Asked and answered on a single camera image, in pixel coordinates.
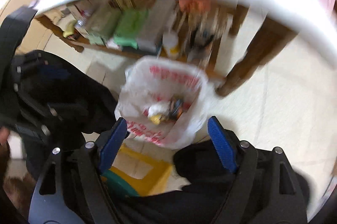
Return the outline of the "person's left hand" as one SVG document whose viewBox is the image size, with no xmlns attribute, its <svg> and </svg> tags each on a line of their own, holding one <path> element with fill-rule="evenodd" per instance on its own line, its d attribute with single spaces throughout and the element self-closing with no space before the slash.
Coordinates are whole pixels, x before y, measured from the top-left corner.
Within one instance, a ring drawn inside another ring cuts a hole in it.
<svg viewBox="0 0 337 224">
<path fill-rule="evenodd" d="M 10 135 L 9 129 L 5 127 L 0 128 L 0 144 L 1 145 L 4 145 L 7 142 L 9 135 Z"/>
</svg>

